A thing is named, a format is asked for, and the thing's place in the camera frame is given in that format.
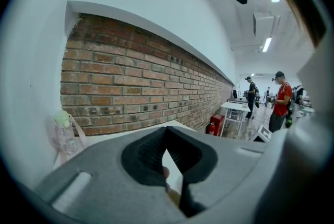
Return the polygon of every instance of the plastic bottle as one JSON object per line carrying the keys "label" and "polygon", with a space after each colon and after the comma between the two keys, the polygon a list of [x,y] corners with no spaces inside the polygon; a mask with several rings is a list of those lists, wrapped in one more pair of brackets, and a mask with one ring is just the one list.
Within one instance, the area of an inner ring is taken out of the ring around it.
{"label": "plastic bottle", "polygon": [[77,143],[74,138],[72,120],[69,114],[61,110],[58,112],[54,121],[56,122],[56,133],[61,151],[67,155],[72,155],[78,150]]}

